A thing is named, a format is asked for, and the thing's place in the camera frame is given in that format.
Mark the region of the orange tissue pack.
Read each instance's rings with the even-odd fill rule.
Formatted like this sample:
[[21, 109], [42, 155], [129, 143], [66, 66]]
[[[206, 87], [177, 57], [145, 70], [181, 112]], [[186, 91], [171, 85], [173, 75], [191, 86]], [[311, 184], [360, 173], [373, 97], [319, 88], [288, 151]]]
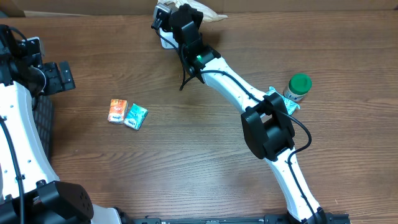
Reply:
[[110, 123], [122, 124], [128, 109], [127, 100], [112, 99], [109, 107], [108, 121]]

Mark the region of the teal tissue pack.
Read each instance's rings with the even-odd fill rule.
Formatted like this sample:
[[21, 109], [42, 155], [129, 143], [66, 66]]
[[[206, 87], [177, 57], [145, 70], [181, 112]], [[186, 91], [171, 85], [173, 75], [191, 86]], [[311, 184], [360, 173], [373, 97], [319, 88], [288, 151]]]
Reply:
[[128, 112], [126, 118], [124, 119], [124, 124], [138, 131], [142, 126], [142, 123], [145, 120], [147, 114], [148, 110], [146, 108], [143, 108], [134, 103], [131, 106], [131, 109]]

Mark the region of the brown white snack pouch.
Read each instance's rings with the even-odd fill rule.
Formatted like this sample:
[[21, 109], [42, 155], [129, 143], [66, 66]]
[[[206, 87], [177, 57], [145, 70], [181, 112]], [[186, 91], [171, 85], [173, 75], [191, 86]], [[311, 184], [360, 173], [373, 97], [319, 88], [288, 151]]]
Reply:
[[228, 18], [227, 15], [218, 14], [208, 6], [195, 0], [158, 0], [157, 3], [167, 6], [171, 9], [171, 12], [176, 12], [180, 6], [188, 4], [190, 7], [203, 13], [203, 22], [216, 22]]

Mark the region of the green lid jar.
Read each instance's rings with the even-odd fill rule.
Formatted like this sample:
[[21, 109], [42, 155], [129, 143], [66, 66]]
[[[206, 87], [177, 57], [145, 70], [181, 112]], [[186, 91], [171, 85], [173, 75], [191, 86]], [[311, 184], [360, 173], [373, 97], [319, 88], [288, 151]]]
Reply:
[[312, 79], [304, 73], [295, 74], [283, 90], [283, 95], [294, 102], [302, 100], [312, 88]]

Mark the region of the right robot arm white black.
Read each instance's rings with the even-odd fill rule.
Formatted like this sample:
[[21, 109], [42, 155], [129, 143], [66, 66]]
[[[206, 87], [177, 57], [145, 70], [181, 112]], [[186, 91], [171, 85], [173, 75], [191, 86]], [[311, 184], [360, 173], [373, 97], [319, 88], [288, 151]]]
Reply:
[[221, 93], [239, 111], [244, 140], [250, 151], [266, 161], [273, 171], [287, 204], [290, 223], [326, 223], [327, 217], [310, 192], [300, 170], [294, 143], [294, 124], [284, 99], [267, 95], [243, 80], [199, 32], [203, 13], [184, 4], [178, 9], [158, 11], [161, 29], [171, 32], [178, 44], [178, 56], [186, 85], [197, 78]]

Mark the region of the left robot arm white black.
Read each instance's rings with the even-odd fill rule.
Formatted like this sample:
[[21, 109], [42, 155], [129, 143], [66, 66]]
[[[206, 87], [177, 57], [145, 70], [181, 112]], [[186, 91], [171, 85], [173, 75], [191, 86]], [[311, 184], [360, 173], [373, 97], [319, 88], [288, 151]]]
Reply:
[[92, 203], [60, 181], [34, 119], [39, 99], [75, 88], [68, 62], [42, 60], [38, 37], [1, 25], [1, 223], [132, 223], [118, 207]]

